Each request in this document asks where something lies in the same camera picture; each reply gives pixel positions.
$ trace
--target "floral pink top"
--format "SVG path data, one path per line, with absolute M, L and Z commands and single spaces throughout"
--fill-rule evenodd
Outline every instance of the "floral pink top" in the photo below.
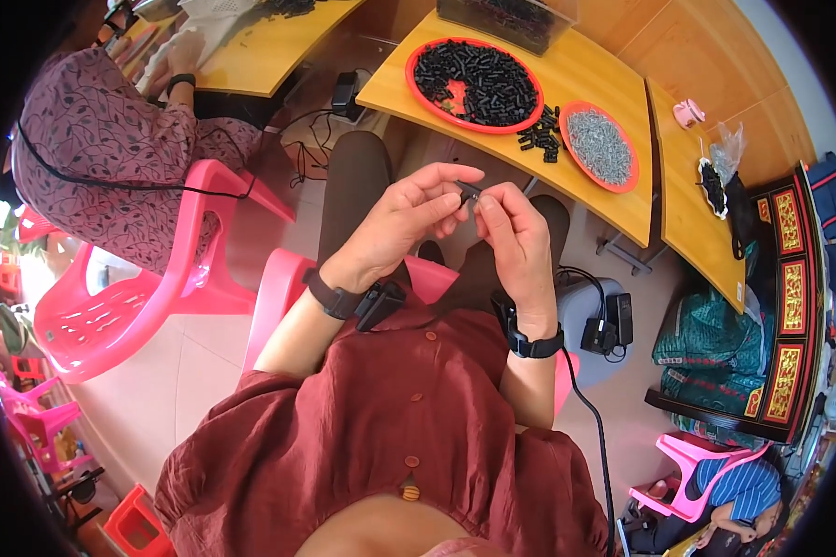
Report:
M 26 97 L 20 124 L 37 154 L 62 175 L 134 187 L 182 185 L 189 165 L 218 159 L 237 172 L 260 130 L 230 117 L 198 120 L 184 104 L 146 102 L 105 50 L 50 57 Z M 13 177 L 22 199 L 66 233 L 163 273 L 182 191 L 122 191 L 56 177 L 16 134 Z M 218 230 L 206 213 L 196 258 Z

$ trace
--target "blue striped shirt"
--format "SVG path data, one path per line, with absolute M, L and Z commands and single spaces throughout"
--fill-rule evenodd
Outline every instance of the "blue striped shirt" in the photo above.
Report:
M 702 460 L 697 464 L 697 486 L 700 492 L 727 462 L 726 458 Z M 740 464 L 715 482 L 709 504 L 721 506 L 734 502 L 732 520 L 752 520 L 780 500 L 780 473 L 761 458 Z

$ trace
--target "pile of silver screws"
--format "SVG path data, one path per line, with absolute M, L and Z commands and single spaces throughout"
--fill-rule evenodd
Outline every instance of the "pile of silver screws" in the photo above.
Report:
M 573 152 L 592 174 L 607 184 L 623 185 L 631 177 L 632 154 L 610 118 L 594 109 L 567 117 Z

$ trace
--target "power adapter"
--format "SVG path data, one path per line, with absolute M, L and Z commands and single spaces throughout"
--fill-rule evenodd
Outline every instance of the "power adapter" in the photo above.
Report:
M 616 346 L 616 327 L 603 319 L 590 318 L 582 331 L 580 349 L 608 356 Z
M 627 292 L 607 296 L 607 321 L 616 328 L 616 344 L 628 346 L 632 333 L 632 296 Z
M 345 117 L 351 122 L 357 121 L 366 109 L 357 104 L 357 80 L 358 74 L 354 71 L 338 74 L 338 82 L 332 94 L 332 114 Z

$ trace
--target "pink mug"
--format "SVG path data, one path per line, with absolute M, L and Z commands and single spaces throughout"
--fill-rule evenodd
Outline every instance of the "pink mug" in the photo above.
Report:
M 672 114 L 675 115 L 675 119 L 679 122 L 681 128 L 685 129 L 693 128 L 697 122 L 706 119 L 706 114 L 690 99 L 676 104 L 672 108 Z

